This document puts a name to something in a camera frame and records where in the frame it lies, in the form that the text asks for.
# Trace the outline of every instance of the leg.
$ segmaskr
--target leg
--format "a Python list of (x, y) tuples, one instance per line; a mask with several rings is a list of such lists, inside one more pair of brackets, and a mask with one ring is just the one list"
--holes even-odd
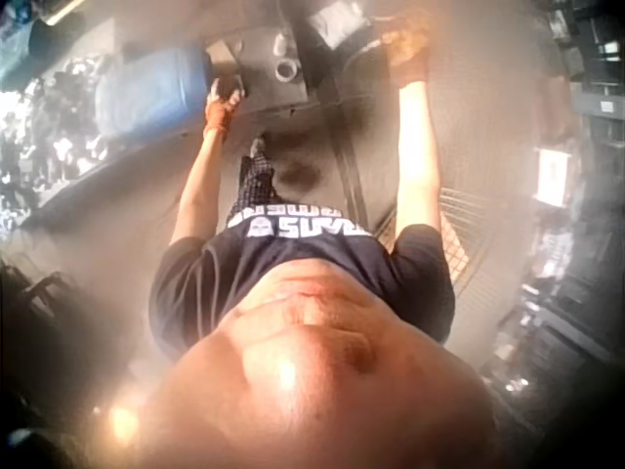
[(264, 139), (256, 139), (250, 153), (251, 156), (243, 156), (241, 160), (238, 198), (228, 214), (227, 221), (246, 207), (282, 202), (273, 187), (275, 171), (265, 156)]

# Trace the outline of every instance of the plaid shorts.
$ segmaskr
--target plaid shorts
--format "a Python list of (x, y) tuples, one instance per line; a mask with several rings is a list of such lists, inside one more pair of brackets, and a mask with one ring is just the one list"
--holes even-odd
[(238, 196), (226, 223), (244, 208), (284, 202), (273, 187), (274, 173), (263, 152), (259, 151), (254, 158), (243, 156), (238, 173)]

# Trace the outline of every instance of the t-shirt sleeve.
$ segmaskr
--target t-shirt sleeve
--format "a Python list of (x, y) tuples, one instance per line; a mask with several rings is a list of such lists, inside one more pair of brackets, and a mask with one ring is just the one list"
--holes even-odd
[(399, 315), (444, 342), (453, 322), (455, 296), (440, 233), (426, 225), (406, 227), (391, 258), (399, 288)]
[(187, 237), (172, 244), (160, 263), (149, 298), (149, 325), (163, 352), (179, 359), (199, 340), (197, 317), (200, 314), (203, 277), (210, 260), (203, 255), (205, 240)]

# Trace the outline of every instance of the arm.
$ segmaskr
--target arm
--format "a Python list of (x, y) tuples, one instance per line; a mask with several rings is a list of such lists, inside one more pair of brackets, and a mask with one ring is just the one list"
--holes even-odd
[(440, 233), (440, 171), (425, 82), (413, 82), (399, 90), (399, 114), (396, 236), (404, 228), (420, 224)]
[(170, 244), (185, 237), (209, 239), (215, 235), (219, 218), (221, 155), (224, 132), (209, 130), (188, 175)]
[(222, 100), (218, 86), (216, 81), (211, 90), (204, 141), (188, 175), (170, 245), (185, 237), (209, 239), (217, 229), (222, 144), (231, 116), (241, 101), (238, 91), (228, 101)]

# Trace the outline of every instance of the work glove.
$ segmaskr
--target work glove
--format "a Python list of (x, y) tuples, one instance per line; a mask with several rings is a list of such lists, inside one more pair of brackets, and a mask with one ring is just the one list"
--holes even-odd
[(243, 92), (238, 89), (230, 89), (225, 93), (222, 90), (220, 79), (216, 79), (211, 87), (211, 93), (206, 102), (206, 126), (204, 137), (209, 130), (218, 129), (224, 133), (224, 140), (228, 136), (232, 116), (243, 100)]
[(415, 81), (428, 81), (432, 16), (423, 10), (410, 10), (375, 24), (395, 85), (401, 88)]

